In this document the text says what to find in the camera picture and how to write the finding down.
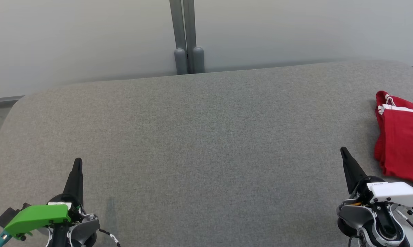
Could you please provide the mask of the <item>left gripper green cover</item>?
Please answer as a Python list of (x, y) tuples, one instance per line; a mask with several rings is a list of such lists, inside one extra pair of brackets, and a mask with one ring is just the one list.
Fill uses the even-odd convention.
[(27, 206), (6, 220), (4, 230), (13, 237), (29, 234), (33, 230), (82, 219), (84, 203), (83, 161), (75, 158), (63, 190), (47, 204)]

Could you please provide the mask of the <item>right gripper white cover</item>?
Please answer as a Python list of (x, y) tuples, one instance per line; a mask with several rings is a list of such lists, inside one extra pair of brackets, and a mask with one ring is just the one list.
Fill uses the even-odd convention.
[(386, 182), (378, 177), (366, 177), (356, 159), (346, 147), (340, 148), (348, 194), (362, 205), (393, 203), (413, 208), (413, 187), (405, 182)]

